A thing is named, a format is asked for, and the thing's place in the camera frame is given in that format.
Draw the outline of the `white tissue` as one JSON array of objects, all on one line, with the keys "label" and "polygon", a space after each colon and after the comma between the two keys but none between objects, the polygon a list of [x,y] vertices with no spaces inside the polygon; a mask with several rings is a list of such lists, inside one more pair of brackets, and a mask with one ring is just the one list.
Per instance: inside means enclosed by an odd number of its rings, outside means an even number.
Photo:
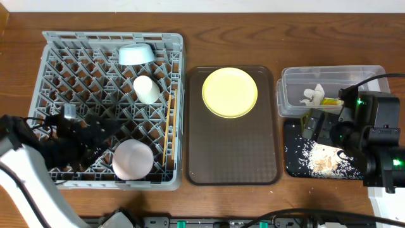
[{"label": "white tissue", "polygon": [[300,100],[300,103],[306,106],[319,106],[325,97],[325,91],[321,84],[317,84],[315,89],[305,89],[303,95],[306,99]]}]

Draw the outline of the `light blue bowl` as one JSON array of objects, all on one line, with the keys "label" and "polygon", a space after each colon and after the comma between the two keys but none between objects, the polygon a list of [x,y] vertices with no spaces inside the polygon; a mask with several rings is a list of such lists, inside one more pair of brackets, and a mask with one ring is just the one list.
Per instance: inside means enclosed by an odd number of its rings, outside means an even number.
[{"label": "light blue bowl", "polygon": [[118,50],[120,65],[141,65],[155,60],[152,48],[148,44],[129,44]]}]

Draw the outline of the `pink small plate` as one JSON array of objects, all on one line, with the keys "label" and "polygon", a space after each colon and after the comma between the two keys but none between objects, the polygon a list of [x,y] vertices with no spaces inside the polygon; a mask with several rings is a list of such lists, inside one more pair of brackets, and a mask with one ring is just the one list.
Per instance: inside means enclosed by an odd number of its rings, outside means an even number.
[{"label": "pink small plate", "polygon": [[153,165],[151,148],[135,139],[123,141],[113,155],[113,171],[121,180],[142,179],[150,173]]}]

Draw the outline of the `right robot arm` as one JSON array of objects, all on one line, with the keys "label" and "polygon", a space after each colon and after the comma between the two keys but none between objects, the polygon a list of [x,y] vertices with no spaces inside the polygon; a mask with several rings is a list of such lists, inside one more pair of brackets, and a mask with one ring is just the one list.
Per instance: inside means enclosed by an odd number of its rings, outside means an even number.
[{"label": "right robot arm", "polygon": [[301,117],[302,136],[338,148],[363,175],[365,186],[394,194],[404,187],[399,98],[375,91],[340,91],[339,97],[344,101],[340,113],[312,108]]}]

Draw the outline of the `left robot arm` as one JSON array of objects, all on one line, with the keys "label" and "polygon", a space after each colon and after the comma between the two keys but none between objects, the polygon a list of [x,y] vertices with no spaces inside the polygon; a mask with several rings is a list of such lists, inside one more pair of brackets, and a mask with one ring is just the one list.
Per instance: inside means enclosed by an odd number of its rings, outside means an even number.
[{"label": "left robot arm", "polygon": [[83,127],[61,113],[40,119],[38,126],[27,122],[27,117],[1,117],[1,186],[30,227],[88,227],[48,171],[91,166],[120,123],[89,115]]}]

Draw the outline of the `yellow green snack wrapper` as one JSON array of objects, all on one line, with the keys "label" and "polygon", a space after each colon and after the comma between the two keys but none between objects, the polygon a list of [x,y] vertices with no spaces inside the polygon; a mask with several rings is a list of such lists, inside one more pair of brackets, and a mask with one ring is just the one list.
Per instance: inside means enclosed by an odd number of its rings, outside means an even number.
[{"label": "yellow green snack wrapper", "polygon": [[343,104],[343,100],[335,98],[323,98],[320,103],[321,106],[342,106]]}]

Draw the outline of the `cream cup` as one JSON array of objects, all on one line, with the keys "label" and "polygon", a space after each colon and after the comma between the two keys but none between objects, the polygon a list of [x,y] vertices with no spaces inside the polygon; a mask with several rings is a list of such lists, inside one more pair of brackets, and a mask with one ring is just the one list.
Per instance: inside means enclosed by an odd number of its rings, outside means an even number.
[{"label": "cream cup", "polygon": [[155,103],[160,95],[158,85],[145,75],[138,76],[134,80],[134,91],[138,100],[146,105]]}]

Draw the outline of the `yellow plate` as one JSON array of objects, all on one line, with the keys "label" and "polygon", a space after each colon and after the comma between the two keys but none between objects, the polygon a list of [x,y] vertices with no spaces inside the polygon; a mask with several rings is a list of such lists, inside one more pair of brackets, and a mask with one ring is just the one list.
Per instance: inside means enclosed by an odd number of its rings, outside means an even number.
[{"label": "yellow plate", "polygon": [[258,87],[247,72],[233,67],[220,68],[203,82],[202,100],[215,115],[238,118],[254,108]]}]

